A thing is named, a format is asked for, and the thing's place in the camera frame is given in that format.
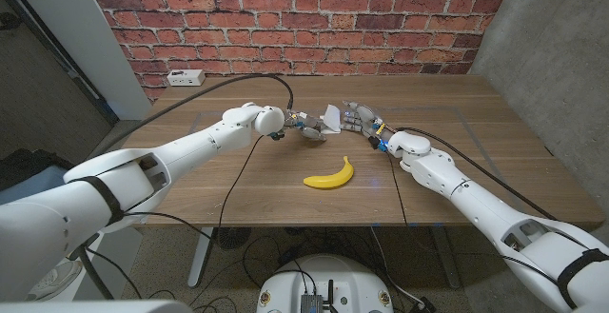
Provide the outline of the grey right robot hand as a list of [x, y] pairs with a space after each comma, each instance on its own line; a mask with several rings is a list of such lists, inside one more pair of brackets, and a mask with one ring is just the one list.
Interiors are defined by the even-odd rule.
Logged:
[[395, 131], [372, 108], [353, 101], [343, 104], [340, 128], [361, 133], [374, 149], [387, 152], [388, 141]]

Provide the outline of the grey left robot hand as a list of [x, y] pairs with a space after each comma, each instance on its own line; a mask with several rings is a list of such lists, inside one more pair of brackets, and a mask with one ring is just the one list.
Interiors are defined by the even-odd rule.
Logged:
[[287, 109], [285, 111], [285, 128], [296, 128], [308, 139], [325, 141], [326, 137], [322, 133], [325, 123], [321, 118], [315, 118], [302, 111]]

